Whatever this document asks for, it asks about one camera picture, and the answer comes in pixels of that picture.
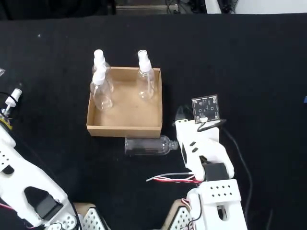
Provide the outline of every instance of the cardboard box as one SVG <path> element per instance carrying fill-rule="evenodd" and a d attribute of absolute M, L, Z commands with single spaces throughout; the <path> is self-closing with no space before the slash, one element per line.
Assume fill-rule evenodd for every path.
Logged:
<path fill-rule="evenodd" d="M 112 67 L 113 107 L 100 111 L 92 96 L 87 111 L 87 130 L 96 137 L 158 138 L 162 128 L 162 81 L 160 69 L 154 69 L 157 89 L 151 101 L 138 95 L 138 68 Z"/>

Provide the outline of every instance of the perforated plastic plate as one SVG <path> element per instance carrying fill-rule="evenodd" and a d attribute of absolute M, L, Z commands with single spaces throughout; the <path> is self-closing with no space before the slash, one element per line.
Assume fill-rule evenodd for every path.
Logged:
<path fill-rule="evenodd" d="M 90 208 L 83 219 L 83 230 L 107 230 L 96 209 Z"/>
<path fill-rule="evenodd" d="M 191 220 L 191 215 L 186 207 L 180 207 L 174 220 L 169 228 L 169 230 L 183 230 L 185 227 L 188 227 L 188 223 Z"/>

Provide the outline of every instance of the black tablecloth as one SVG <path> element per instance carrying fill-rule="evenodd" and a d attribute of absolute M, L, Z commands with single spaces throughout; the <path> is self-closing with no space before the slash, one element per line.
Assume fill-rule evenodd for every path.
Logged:
<path fill-rule="evenodd" d="M 0 91 L 24 92 L 14 121 L 17 149 L 52 171 L 73 201 L 95 203 L 113 230 L 160 228 L 173 201 L 193 186 L 145 179 L 185 171 L 180 151 L 128 158 L 123 138 L 92 138 L 85 126 L 93 51 L 103 49 L 112 66 L 136 67 L 137 51 L 147 49 L 162 70 L 162 134 L 176 138 L 179 105 L 218 94 L 225 127 L 253 176 L 249 228 L 264 229 L 271 209 L 271 229 L 298 227 L 307 162 L 306 28 L 307 14 L 0 22 L 0 67 L 7 70 Z M 233 144 L 221 141 L 244 206 L 247 174 Z M 0 223 L 23 228 L 9 210 L 0 209 Z"/>

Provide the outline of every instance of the clear plastic bottle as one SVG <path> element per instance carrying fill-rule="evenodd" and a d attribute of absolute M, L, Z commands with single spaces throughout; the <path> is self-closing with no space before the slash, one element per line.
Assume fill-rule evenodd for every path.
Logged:
<path fill-rule="evenodd" d="M 170 150 L 178 149 L 178 142 L 166 136 L 160 138 L 125 138 L 127 155 L 166 155 Z"/>
<path fill-rule="evenodd" d="M 137 77 L 139 96 L 144 100 L 153 97 L 155 91 L 155 77 L 146 50 L 138 52 L 140 69 Z"/>
<path fill-rule="evenodd" d="M 97 109 L 103 111 L 113 106 L 111 100 L 111 90 L 109 84 L 105 81 L 106 67 L 99 67 L 94 75 L 90 85 L 91 93 Z"/>
<path fill-rule="evenodd" d="M 92 73 L 94 74 L 97 68 L 100 66 L 105 66 L 106 67 L 106 80 L 107 83 L 109 84 L 111 92 L 114 91 L 114 84 L 113 84 L 113 79 L 111 76 L 111 67 L 110 65 L 106 62 L 104 52 L 101 49 L 97 49 L 94 52 L 94 65 L 92 68 Z"/>

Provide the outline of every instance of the bottle cap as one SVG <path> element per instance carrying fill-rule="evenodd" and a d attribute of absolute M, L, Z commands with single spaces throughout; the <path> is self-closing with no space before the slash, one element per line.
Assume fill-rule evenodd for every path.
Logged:
<path fill-rule="evenodd" d="M 138 52 L 138 56 L 139 56 L 139 66 L 142 72 L 148 72 L 151 70 L 152 65 L 150 63 L 150 60 L 148 58 L 147 55 L 147 51 L 146 50 L 140 50 Z"/>
<path fill-rule="evenodd" d="M 104 52 L 101 49 L 97 49 L 94 52 L 94 65 L 96 68 L 101 65 L 106 65 Z"/>
<path fill-rule="evenodd" d="M 99 66 L 93 75 L 93 83 L 95 85 L 102 85 L 106 78 L 106 67 Z"/>
<path fill-rule="evenodd" d="M 20 90 L 20 89 L 14 89 L 14 91 L 12 92 L 11 96 L 18 102 L 21 94 L 23 92 Z M 11 98 L 11 97 L 8 97 L 5 101 L 5 103 L 7 105 L 9 105 L 10 107 L 15 107 L 16 106 L 16 102 Z"/>

